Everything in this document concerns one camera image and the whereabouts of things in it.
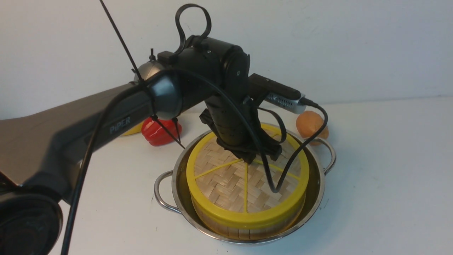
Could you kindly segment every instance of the pot handle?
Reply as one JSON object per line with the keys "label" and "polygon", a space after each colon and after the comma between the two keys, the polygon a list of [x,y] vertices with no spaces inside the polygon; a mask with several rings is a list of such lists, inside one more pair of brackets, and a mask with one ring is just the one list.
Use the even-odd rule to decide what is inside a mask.
{"label": "pot handle", "polygon": [[162,197],[160,196],[160,192],[159,192],[159,186],[160,186],[161,181],[167,177],[170,177],[172,174],[173,174],[173,170],[165,172],[165,173],[159,175],[159,177],[157,177],[156,182],[154,183],[154,197],[156,198],[157,202],[159,202],[159,205],[161,207],[163,207],[164,209],[180,214],[181,211],[177,207],[171,206],[167,202],[165,202],[162,199]]}
{"label": "pot handle", "polygon": [[330,172],[330,170],[332,169],[332,167],[335,165],[335,163],[337,162],[337,153],[333,149],[332,145],[329,142],[327,142],[327,140],[324,138],[316,137],[313,139],[313,142],[320,142],[320,143],[324,144],[327,147],[327,149],[329,149],[329,151],[330,151],[330,156],[331,156],[330,163],[327,165],[326,168],[324,168],[324,175],[327,175]]}

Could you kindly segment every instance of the robotic arm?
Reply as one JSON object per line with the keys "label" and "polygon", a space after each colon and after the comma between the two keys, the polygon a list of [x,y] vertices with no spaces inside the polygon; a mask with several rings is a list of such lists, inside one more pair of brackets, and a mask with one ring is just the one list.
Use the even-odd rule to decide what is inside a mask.
{"label": "robotic arm", "polygon": [[[216,134],[223,148],[249,163],[263,151],[272,160],[279,157],[281,141],[272,139],[261,128],[259,105],[267,101],[302,113],[307,103],[304,95],[257,74],[249,76],[250,56],[237,45],[208,37],[211,20],[202,7],[206,31],[186,40],[179,16],[188,7],[200,6],[184,5],[177,12],[179,49],[175,53],[161,52],[157,58],[151,51],[150,61],[135,69],[133,82],[31,116],[0,121],[0,229],[10,230],[10,235],[7,231],[5,235],[0,233],[0,253],[6,248],[12,254],[18,254],[15,249],[25,249],[24,245],[9,247],[4,242],[5,236],[24,229],[42,239],[27,242],[40,245],[31,247],[31,251],[50,251],[61,230],[57,203],[61,199],[73,202],[80,162],[98,119],[119,95],[123,99],[102,122],[93,150],[149,116],[172,119],[204,101],[207,109],[200,119]],[[255,138],[245,122],[252,127]],[[256,138],[261,147],[257,147]]]}

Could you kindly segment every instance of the woven bamboo lid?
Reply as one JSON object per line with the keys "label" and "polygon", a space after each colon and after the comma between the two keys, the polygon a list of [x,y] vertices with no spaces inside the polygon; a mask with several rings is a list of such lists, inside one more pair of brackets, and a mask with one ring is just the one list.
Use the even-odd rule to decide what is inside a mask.
{"label": "woven bamboo lid", "polygon": [[[263,124],[263,129],[274,139],[280,139],[278,128]],[[298,146],[293,137],[287,136],[277,161],[268,158],[274,183]],[[307,157],[301,152],[281,190],[273,193],[259,157],[248,165],[219,146],[214,133],[210,133],[189,157],[187,181],[193,200],[204,214],[219,224],[256,229],[276,224],[300,209],[296,207],[305,194],[308,172]]]}

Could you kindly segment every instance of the orange fruit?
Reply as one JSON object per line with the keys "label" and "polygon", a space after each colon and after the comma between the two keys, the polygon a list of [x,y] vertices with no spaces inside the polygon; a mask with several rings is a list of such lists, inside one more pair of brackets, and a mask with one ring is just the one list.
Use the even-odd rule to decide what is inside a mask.
{"label": "orange fruit", "polygon": [[[324,119],[313,111],[305,111],[301,113],[296,119],[296,128],[302,138],[312,136],[323,124]],[[318,135],[318,137],[327,139],[329,136],[329,129],[326,128]],[[310,143],[312,145],[319,145],[318,142]]]}

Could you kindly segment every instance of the yellow rim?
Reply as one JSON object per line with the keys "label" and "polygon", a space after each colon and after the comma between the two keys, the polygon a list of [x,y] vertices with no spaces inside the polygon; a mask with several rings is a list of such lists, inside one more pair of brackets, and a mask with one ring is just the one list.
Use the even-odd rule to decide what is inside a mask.
{"label": "yellow rim", "polygon": [[[271,130],[275,133],[280,133],[280,129],[273,127],[271,125],[266,125],[262,124],[262,127],[267,130]],[[198,188],[198,185],[196,183],[196,178],[205,175],[206,173],[203,173],[201,175],[195,176],[194,171],[195,171],[195,160],[197,159],[197,155],[203,148],[203,146],[210,141],[213,137],[215,137],[214,133],[209,133],[205,137],[203,137],[198,144],[194,147],[192,150],[192,153],[190,154],[188,163],[187,163],[187,183],[189,186],[190,193],[193,197],[193,199],[198,203],[200,206],[200,209],[203,210],[205,214],[210,216],[212,219],[217,221],[219,224],[229,226],[229,227],[234,227],[234,228],[246,228],[246,229],[258,229],[258,228],[264,228],[268,226],[272,226],[276,223],[279,223],[286,218],[288,218],[290,215],[296,212],[298,210],[298,206],[300,205],[301,197],[305,193],[305,189],[307,188],[308,184],[308,177],[309,177],[309,168],[308,168],[308,160],[307,156],[305,153],[302,151],[299,153],[298,158],[301,164],[301,171],[300,171],[300,176],[297,177],[299,180],[298,185],[296,186],[295,191],[282,203],[280,203],[278,206],[273,207],[271,209],[257,212],[257,213],[248,213],[246,209],[247,205],[247,178],[245,179],[245,186],[244,186],[244,211],[243,212],[234,212],[234,211],[228,211],[226,209],[220,208],[216,205],[214,205],[212,202],[209,201],[208,198],[206,198],[203,193],[200,191]],[[297,148],[299,147],[299,143],[290,135],[287,136],[287,141],[294,147]],[[232,162],[228,162],[221,167],[231,165],[237,162],[241,162],[242,160],[235,160]],[[209,172],[212,172],[216,169],[219,169],[221,167],[216,167],[215,169],[211,169]],[[275,166],[270,165],[271,168],[277,170],[277,171],[282,171],[282,169],[279,169]]]}

